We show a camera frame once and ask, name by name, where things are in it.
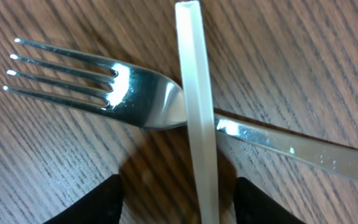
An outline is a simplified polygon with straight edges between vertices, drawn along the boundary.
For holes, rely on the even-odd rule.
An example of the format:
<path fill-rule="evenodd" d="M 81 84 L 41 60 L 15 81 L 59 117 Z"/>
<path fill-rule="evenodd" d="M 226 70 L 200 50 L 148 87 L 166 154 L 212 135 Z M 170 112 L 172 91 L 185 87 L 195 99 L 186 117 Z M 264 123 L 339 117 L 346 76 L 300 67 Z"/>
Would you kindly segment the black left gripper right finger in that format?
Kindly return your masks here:
<path fill-rule="evenodd" d="M 234 209 L 237 224 L 304 224 L 245 177 L 236 179 Z"/>

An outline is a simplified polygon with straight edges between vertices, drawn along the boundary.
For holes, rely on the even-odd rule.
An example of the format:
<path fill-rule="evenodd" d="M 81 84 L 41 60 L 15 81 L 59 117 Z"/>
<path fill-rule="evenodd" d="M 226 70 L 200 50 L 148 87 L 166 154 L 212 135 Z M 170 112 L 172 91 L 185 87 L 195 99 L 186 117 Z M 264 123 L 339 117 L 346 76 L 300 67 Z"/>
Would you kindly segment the silver metal fork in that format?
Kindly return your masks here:
<path fill-rule="evenodd" d="M 187 122 L 182 87 L 171 78 L 148 68 L 73 49 L 16 38 L 18 44 L 29 45 L 55 54 L 74 58 L 110 71 L 109 75 L 68 67 L 35 58 L 10 54 L 10 58 L 85 78 L 109 86 L 109 90 L 88 87 L 60 79 L 8 70 L 12 77 L 58 86 L 93 96 L 103 105 L 27 88 L 3 86 L 6 92 L 98 114 L 145 129 L 172 129 Z M 358 149 L 343 146 L 266 123 L 238 120 L 216 113 L 215 129 L 227 136 L 264 147 L 279 154 L 303 161 L 311 166 L 358 182 Z"/>

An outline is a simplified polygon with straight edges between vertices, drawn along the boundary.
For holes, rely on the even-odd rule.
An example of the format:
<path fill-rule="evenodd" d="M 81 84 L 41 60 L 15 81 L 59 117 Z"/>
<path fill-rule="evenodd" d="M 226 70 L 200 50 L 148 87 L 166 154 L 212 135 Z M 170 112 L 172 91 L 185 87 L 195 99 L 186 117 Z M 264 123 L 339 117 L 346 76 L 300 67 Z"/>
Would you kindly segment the white plastic fork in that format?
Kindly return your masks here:
<path fill-rule="evenodd" d="M 219 223 L 218 160 L 208 56 L 199 1 L 175 4 L 188 138 L 202 223 Z"/>

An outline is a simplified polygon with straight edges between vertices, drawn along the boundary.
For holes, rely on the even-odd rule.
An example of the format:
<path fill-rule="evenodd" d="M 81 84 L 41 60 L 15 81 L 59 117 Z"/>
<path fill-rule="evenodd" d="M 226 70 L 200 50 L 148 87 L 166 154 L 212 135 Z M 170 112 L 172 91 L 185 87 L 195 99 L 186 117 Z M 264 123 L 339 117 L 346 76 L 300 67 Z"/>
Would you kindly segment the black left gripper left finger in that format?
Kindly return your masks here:
<path fill-rule="evenodd" d="M 114 174 L 80 198 L 79 201 L 45 223 L 118 224 L 123 200 L 124 190 L 121 176 Z"/>

